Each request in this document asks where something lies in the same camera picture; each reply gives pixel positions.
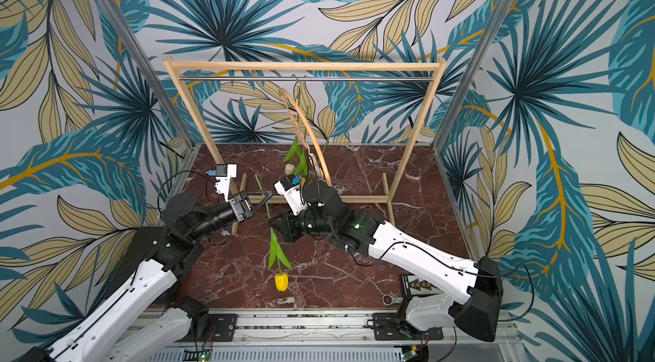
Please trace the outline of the white tulip flower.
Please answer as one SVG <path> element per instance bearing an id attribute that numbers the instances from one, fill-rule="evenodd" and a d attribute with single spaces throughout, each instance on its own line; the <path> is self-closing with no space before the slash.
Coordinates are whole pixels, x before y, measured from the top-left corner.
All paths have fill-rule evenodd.
<path id="1" fill-rule="evenodd" d="M 295 169 L 295 153 L 298 151 L 304 151 L 304 150 L 300 145 L 299 139 L 295 138 L 286 157 L 283 159 L 284 173 L 286 175 L 293 174 L 293 171 Z"/>

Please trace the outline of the tan wavy clothes hanger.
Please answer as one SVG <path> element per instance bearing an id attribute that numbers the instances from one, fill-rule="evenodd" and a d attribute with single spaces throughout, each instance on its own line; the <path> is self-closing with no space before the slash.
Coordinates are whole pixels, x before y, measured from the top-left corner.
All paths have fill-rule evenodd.
<path id="1" fill-rule="evenodd" d="M 288 117 L 295 127 L 295 137 L 301 145 L 307 150 L 309 161 L 313 167 L 317 179 L 324 181 L 328 186 L 332 186 L 332 178 L 329 172 L 329 166 L 322 152 L 317 136 L 315 135 L 309 120 L 307 119 L 302 108 L 295 98 L 283 88 L 278 90 L 281 102 L 287 109 Z"/>

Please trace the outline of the yellow orange tulip flower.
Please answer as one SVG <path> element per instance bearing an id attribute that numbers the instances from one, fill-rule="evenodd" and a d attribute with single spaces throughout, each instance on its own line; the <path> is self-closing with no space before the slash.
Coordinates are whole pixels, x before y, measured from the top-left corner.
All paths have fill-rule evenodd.
<path id="1" fill-rule="evenodd" d="M 306 178 L 309 174 L 308 161 L 304 151 L 295 153 L 295 169 L 293 174 L 300 178 Z"/>

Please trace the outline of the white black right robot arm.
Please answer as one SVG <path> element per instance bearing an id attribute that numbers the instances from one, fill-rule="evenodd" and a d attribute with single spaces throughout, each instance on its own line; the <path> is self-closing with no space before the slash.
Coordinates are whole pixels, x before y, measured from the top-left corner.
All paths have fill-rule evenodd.
<path id="1" fill-rule="evenodd" d="M 423 243 L 379 215 L 350 208 L 322 180 L 304 186 L 291 175 L 275 188 L 289 206 L 287 213 L 270 221 L 284 242 L 326 237 L 351 256 L 388 262 L 440 291 L 405 302 L 398 313 L 400 323 L 417 331 L 455 326 L 479 341 L 495 341 L 503 298 L 496 261 L 486 256 L 478 261 L 460 258 Z"/>

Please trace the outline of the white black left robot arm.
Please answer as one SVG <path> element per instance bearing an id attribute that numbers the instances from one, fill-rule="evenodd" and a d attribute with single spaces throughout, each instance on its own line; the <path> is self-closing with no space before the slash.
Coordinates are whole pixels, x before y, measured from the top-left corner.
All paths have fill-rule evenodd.
<path id="1" fill-rule="evenodd" d="M 243 222 L 272 197 L 271 191 L 244 191 L 209 207 L 190 192 L 169 199 L 160 219 L 163 234 L 99 308 L 49 347 L 33 347 L 21 361 L 101 361 L 131 324 L 177 281 L 204 251 L 201 239 Z"/>

